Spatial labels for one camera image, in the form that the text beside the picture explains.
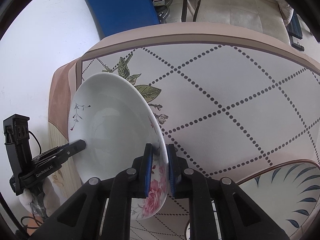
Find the white gloved hand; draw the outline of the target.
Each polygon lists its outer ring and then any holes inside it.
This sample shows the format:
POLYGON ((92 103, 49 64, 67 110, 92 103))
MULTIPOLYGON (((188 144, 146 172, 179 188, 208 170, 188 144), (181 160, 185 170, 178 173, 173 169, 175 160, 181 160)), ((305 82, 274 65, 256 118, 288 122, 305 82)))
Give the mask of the white gloved hand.
POLYGON ((18 198, 22 206, 29 213, 45 219, 50 217, 60 207, 60 198, 48 178, 43 181, 42 192, 39 196, 30 192, 29 189, 24 189, 18 198))

